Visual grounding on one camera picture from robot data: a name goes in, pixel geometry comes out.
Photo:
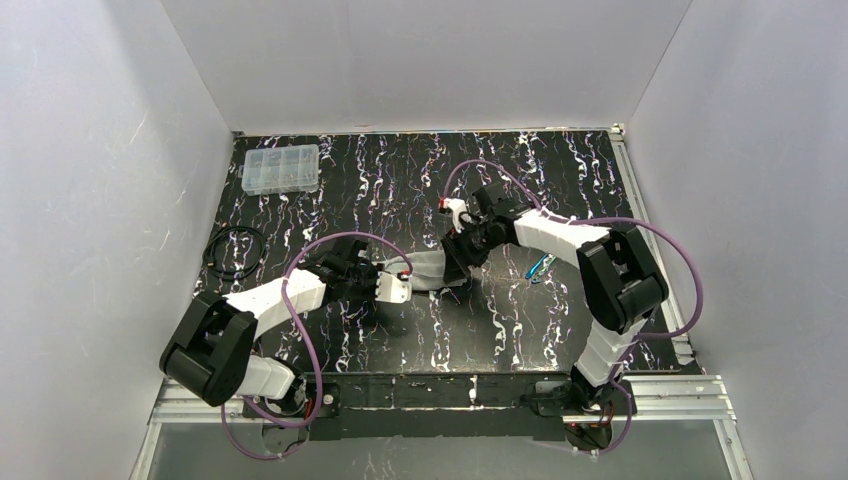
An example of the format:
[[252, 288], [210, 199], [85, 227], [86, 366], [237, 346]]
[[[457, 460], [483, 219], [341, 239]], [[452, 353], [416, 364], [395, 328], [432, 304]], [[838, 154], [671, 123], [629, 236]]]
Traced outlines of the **grey cloth napkin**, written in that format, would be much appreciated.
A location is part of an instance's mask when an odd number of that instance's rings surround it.
[[460, 278], [452, 282], [444, 280], [446, 256], [442, 250], [430, 250], [408, 253], [406, 257], [412, 263], [408, 282], [413, 293], [440, 291], [444, 288], [460, 287], [468, 282]]

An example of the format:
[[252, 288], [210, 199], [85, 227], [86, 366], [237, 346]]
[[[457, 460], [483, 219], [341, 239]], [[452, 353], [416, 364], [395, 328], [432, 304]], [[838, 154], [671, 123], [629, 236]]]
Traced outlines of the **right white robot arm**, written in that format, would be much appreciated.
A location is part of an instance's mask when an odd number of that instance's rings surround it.
[[464, 280], [489, 253], [506, 244], [532, 248], [577, 268], [593, 322], [586, 347], [570, 372], [568, 388], [583, 406], [597, 403], [620, 375], [621, 359], [669, 294], [644, 238], [635, 227], [579, 224], [508, 197], [500, 183], [465, 201], [444, 197], [441, 213], [452, 228], [441, 239], [445, 282]]

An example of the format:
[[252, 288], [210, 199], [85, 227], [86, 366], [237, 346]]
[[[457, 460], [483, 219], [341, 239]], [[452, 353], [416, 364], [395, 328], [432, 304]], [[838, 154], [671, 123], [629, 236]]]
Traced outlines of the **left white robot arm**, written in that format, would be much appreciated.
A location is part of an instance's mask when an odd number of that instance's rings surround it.
[[338, 300], [378, 299], [389, 281], [381, 264], [364, 257], [366, 247], [362, 240], [337, 239], [272, 282], [227, 296], [198, 293], [161, 354], [160, 371], [210, 406], [236, 395], [286, 398], [297, 375], [254, 353], [256, 341], [294, 313]]

